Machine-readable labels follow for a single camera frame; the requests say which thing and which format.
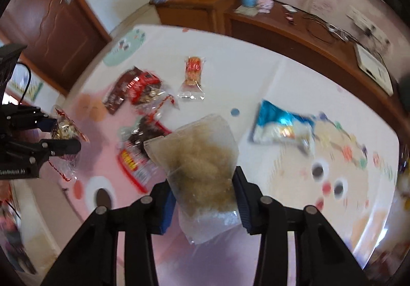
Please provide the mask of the brown wooden door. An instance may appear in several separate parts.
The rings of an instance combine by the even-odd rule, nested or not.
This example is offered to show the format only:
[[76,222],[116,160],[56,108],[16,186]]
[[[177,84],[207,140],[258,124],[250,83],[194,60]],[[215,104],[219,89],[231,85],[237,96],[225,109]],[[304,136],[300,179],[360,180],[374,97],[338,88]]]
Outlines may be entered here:
[[111,37],[85,0],[11,0],[1,41],[25,45],[23,62],[67,95]]

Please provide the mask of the red label sausage pack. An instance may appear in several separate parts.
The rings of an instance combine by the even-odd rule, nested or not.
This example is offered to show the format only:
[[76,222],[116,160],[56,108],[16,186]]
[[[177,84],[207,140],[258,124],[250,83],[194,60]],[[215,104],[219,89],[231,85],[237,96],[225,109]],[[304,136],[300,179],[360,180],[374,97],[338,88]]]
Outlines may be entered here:
[[118,131],[117,162],[127,178],[142,193],[148,193],[148,183],[156,166],[148,157],[144,143],[169,135],[171,131],[152,116],[138,116],[133,126],[123,126]]

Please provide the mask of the dark red date pack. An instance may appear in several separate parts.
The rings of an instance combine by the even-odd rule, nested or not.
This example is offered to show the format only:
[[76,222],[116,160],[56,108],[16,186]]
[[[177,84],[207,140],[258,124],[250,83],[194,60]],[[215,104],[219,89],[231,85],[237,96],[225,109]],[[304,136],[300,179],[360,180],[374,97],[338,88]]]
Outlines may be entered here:
[[90,140],[60,106],[55,105],[54,109],[56,124],[50,132],[51,138],[64,142],[65,151],[50,159],[48,164],[65,182],[71,182],[76,180],[81,147]]

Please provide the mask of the cartoon printed tablecloth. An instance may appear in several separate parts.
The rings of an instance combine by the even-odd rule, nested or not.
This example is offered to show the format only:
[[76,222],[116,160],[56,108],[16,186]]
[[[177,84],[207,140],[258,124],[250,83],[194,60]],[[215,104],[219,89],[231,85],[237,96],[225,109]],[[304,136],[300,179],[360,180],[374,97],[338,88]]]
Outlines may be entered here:
[[[285,56],[235,38],[138,25],[114,43],[67,108],[88,137],[65,193],[85,219],[100,204],[119,208],[140,197],[118,163],[121,135],[137,119],[125,102],[109,114],[103,99],[131,68],[158,75],[173,92],[185,60],[204,59],[201,101],[178,100],[163,118],[170,130],[210,114],[222,116],[238,143],[247,179],[285,206],[316,206],[365,266],[386,232],[399,160],[399,140],[371,108],[332,80]],[[314,116],[315,153],[251,139],[261,101]]]

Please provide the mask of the small orange snack pack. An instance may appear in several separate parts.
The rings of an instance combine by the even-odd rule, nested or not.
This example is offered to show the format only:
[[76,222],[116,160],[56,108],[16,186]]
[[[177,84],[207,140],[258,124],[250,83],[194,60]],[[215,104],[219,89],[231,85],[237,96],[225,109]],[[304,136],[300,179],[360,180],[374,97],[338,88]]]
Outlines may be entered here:
[[179,88],[177,97],[179,99],[202,101],[205,93],[201,87],[201,75],[205,60],[201,57],[187,57],[185,59],[184,81]]

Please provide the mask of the white set-top box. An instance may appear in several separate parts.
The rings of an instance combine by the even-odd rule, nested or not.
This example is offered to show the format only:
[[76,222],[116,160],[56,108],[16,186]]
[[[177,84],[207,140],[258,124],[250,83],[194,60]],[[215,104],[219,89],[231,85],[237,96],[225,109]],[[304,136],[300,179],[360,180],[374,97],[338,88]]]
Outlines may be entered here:
[[386,67],[360,44],[354,45],[358,67],[391,97],[393,86]]

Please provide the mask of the silver blue snack bag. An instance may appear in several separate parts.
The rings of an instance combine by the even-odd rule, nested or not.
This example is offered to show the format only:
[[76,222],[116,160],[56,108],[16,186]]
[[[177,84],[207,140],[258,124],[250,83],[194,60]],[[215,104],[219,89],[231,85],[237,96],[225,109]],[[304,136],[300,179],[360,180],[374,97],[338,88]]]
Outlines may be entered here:
[[250,140],[256,144],[292,144],[312,156],[315,153],[314,128],[315,121],[311,116],[285,111],[264,99]]

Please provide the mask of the pink bunny figurine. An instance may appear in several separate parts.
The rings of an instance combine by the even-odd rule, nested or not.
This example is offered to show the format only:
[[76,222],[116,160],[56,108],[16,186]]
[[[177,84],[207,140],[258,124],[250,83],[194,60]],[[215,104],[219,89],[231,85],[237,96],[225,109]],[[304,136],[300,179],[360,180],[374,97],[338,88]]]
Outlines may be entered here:
[[274,6],[274,0],[257,0],[259,14],[269,14]]

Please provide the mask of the wooden tv cabinet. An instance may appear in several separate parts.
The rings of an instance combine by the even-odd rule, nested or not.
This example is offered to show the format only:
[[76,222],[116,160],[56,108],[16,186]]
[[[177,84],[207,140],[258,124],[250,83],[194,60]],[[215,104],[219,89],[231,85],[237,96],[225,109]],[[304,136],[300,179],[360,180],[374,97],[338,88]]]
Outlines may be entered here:
[[375,111],[401,140],[409,140],[409,114],[396,94],[387,95],[358,66],[354,44],[332,37],[307,14],[295,22],[275,4],[269,14],[235,13],[240,0],[170,0],[156,5],[164,25],[231,36],[293,59],[342,86]]

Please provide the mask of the red round pastry pack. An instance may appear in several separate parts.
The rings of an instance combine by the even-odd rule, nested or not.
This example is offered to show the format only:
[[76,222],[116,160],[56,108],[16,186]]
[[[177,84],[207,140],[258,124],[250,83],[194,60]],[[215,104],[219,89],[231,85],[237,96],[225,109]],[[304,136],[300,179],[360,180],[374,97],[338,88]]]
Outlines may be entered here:
[[165,109],[179,108],[170,87],[159,76],[137,67],[123,73],[103,99],[111,115],[124,102],[129,102],[141,115],[160,116]]

